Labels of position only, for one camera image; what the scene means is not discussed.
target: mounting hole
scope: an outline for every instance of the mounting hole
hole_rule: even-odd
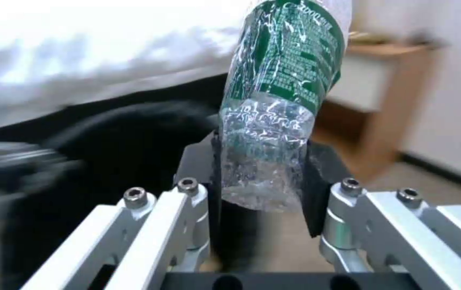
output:
[[[371,220],[366,221],[365,228],[368,233],[372,233],[372,231],[374,230],[374,225],[372,224]]]
[[[416,192],[416,190],[414,190],[412,188],[405,188],[404,193],[407,194],[408,196],[411,196],[411,197],[418,196],[418,193]]]
[[[131,197],[134,197],[134,196],[138,196],[139,194],[142,193],[142,190],[140,189],[137,189],[137,188],[131,188],[129,191],[128,191],[128,195],[131,196]]]
[[[330,280],[331,290],[361,290],[359,284],[346,275],[336,275]]]
[[[170,261],[170,266],[176,266],[177,265],[177,257],[173,256]]]
[[[225,275],[214,281],[212,290],[243,290],[243,284],[236,277]]]
[[[359,181],[355,180],[354,178],[347,178],[347,183],[354,186],[359,185]]]
[[[189,178],[184,178],[182,180],[183,185],[192,185],[193,183],[194,183],[194,181],[192,179],[189,179]]]

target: wooden furniture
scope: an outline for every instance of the wooden furniture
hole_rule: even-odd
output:
[[[312,139],[332,145],[361,181],[376,176],[398,158],[433,56],[426,46],[349,46]]]

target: floor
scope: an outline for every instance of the floor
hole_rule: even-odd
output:
[[[461,204],[461,186],[405,163],[367,184],[369,191],[412,187],[434,205]],[[333,267],[319,255],[318,240],[311,239],[301,213],[279,213],[265,218],[268,231],[262,237],[257,271],[329,272]]]

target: wooden shelf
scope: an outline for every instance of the wooden shelf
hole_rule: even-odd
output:
[[[392,58],[426,49],[428,49],[427,46],[401,46],[398,44],[351,44],[347,47],[347,53],[380,58]]]

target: blurred object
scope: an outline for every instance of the blurred object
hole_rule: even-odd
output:
[[[434,59],[427,46],[348,46],[313,141],[332,145],[362,182],[377,176],[399,156]]]
[[[447,46],[445,40],[439,39],[438,37],[435,37],[426,31],[415,33],[406,40],[406,43],[410,46],[427,46],[431,50],[436,50]]]
[[[360,0],[359,32],[389,35],[405,42],[416,33],[432,31],[450,0]]]
[[[0,220],[14,202],[49,189],[78,165],[37,145],[0,142]]]
[[[348,34],[348,44],[351,46],[358,46],[361,44],[375,45],[375,44],[386,44],[390,42],[390,38],[387,35],[372,34],[367,32],[352,31]]]
[[[0,11],[0,127],[227,73],[248,4],[14,2]]]

